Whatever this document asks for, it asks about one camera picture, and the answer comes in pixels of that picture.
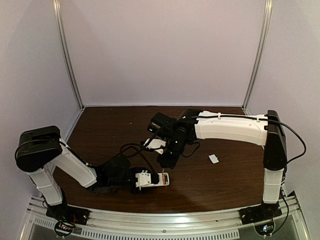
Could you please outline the left round circuit board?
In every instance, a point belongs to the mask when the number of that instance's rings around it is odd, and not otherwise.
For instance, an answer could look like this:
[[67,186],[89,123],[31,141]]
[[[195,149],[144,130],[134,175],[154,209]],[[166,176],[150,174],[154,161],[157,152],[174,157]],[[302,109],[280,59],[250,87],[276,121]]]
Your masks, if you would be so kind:
[[76,227],[71,223],[65,221],[58,221],[54,225],[53,230],[57,236],[61,238],[66,238],[73,233],[75,228]]

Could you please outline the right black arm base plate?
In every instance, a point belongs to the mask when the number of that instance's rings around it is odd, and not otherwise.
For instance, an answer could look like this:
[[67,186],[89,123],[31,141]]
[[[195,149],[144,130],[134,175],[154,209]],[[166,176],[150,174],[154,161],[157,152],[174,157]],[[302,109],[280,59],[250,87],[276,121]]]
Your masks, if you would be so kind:
[[240,219],[243,225],[272,220],[282,215],[279,203],[262,203],[239,210]]

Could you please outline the white remote control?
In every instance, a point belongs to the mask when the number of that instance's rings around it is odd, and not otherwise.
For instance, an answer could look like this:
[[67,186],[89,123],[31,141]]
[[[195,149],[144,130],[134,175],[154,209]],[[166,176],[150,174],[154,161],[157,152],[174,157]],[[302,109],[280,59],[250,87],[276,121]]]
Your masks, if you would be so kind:
[[170,185],[170,176],[167,172],[158,173],[158,183],[156,187],[167,187]]

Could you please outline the round circuit board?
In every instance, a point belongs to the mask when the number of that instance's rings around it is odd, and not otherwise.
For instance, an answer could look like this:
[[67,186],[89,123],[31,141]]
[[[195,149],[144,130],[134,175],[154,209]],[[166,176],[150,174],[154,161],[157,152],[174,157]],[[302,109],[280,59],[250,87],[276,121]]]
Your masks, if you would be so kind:
[[255,224],[254,230],[259,236],[269,237],[275,230],[275,222],[273,220],[269,220],[266,222]]
[[75,228],[76,227],[71,223],[65,221],[58,221],[54,225],[53,230],[57,236],[61,238],[66,238],[73,233]]

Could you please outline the aluminium corner post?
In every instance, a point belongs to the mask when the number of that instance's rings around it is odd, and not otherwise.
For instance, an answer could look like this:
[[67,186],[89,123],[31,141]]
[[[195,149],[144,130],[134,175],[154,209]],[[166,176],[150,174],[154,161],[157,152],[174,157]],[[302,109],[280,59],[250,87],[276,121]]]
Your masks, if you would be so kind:
[[250,74],[249,84],[248,84],[247,91],[242,104],[242,110],[245,112],[246,115],[250,114],[249,103],[254,91],[255,83],[257,81],[260,66],[263,60],[263,54],[267,44],[270,25],[272,21],[272,13],[273,13],[273,0],[265,0],[257,50],[256,50],[254,62],[253,62],[252,71]]
[[66,72],[68,75],[68,79],[70,82],[70,86],[71,86],[78,109],[83,110],[84,104],[83,104],[79,87],[76,81],[76,77],[75,77],[75,73],[74,73],[74,69],[71,61],[70,51],[68,48],[67,36],[66,36],[66,31],[64,27],[64,21],[63,21],[61,1],[53,0],[52,3],[53,3],[54,17],[57,25],[59,42],[61,45],[62,56],[63,56]]

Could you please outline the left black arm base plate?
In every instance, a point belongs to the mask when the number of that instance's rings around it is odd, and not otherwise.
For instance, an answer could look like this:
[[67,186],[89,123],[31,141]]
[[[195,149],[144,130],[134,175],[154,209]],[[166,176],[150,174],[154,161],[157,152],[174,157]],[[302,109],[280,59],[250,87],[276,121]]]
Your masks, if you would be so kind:
[[67,222],[70,224],[86,225],[90,211],[88,209],[74,206],[48,206],[46,216],[54,218],[57,221]]

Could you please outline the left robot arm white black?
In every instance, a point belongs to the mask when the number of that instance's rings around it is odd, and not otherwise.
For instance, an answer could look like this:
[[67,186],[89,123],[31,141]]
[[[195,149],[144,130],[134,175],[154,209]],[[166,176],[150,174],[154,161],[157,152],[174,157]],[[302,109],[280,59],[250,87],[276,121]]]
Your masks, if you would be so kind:
[[121,188],[138,193],[142,190],[137,184],[139,177],[155,174],[145,167],[131,167],[129,159],[122,155],[116,155],[98,166],[91,165],[68,146],[55,125],[24,131],[19,137],[14,158],[17,167],[27,173],[57,219],[62,219],[67,211],[67,198],[53,177],[52,166],[96,194],[112,193]]

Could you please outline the left aluminium corner post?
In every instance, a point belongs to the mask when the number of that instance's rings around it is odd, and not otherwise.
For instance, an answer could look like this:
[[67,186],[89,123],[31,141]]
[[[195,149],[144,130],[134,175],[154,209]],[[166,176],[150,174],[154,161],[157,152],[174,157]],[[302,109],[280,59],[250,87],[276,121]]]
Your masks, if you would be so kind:
[[67,36],[66,36],[66,31],[64,27],[64,21],[63,21],[61,1],[53,0],[52,3],[53,3],[54,17],[57,25],[59,42],[61,45],[62,56],[63,56],[66,72],[68,75],[68,79],[70,82],[70,86],[71,86],[78,109],[83,110],[84,104],[83,104],[79,87],[76,81],[76,77],[75,77],[75,73],[74,73],[74,69],[71,61],[70,51],[68,48]]

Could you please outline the right aluminium corner post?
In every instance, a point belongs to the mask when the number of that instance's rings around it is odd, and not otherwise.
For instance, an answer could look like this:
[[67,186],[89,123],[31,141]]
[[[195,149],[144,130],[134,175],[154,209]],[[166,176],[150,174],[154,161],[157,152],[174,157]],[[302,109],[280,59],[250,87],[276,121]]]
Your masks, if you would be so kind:
[[272,21],[272,13],[273,13],[273,0],[265,0],[257,50],[256,50],[254,62],[253,62],[252,71],[250,74],[249,84],[248,84],[247,91],[242,104],[242,110],[245,112],[246,115],[250,114],[249,103],[254,91],[255,83],[257,81],[260,66],[263,60],[263,54],[267,44],[270,25]]

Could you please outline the front aluminium rail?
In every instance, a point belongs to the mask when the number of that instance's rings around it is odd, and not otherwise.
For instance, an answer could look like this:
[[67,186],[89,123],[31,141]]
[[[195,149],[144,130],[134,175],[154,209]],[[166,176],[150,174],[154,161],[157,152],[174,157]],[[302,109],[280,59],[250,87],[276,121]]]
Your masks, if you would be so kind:
[[129,213],[89,208],[86,225],[66,238],[54,232],[43,199],[33,196],[18,240],[311,240],[296,196],[288,196],[289,215],[270,237],[256,232],[259,223],[244,224],[240,208],[191,213]]

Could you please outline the orange black battery upper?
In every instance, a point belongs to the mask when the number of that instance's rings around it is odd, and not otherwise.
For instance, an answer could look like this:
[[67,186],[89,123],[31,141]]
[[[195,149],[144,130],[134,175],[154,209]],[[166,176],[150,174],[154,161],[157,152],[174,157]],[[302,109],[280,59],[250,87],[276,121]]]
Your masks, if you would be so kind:
[[168,174],[162,174],[162,182],[168,182],[169,181],[169,175]]

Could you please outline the right round circuit board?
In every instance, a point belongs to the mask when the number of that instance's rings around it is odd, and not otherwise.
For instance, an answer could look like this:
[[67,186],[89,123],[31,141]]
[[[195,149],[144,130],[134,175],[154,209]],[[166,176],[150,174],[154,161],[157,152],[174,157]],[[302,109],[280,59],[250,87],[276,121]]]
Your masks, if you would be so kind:
[[266,222],[255,224],[254,230],[259,236],[269,237],[275,230],[275,222],[273,220],[269,220]]

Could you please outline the white battery compartment cover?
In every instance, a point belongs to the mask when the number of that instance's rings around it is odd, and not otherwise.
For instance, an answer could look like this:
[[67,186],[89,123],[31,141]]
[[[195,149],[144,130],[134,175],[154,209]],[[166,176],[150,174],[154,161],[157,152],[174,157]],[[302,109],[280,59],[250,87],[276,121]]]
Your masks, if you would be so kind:
[[213,164],[219,163],[219,159],[217,158],[217,156],[215,154],[209,155],[208,158]]

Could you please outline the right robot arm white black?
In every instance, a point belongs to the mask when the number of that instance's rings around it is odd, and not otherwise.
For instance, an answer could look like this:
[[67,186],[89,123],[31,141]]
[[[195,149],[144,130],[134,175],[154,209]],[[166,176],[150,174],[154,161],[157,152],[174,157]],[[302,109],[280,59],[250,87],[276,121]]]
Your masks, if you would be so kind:
[[262,146],[264,185],[262,203],[256,210],[275,214],[279,210],[279,196],[287,165],[285,123],[275,110],[267,114],[238,115],[187,109],[179,118],[158,112],[147,127],[152,137],[142,147],[157,151],[162,168],[173,169],[183,155],[186,145],[197,140],[220,139],[240,141]]

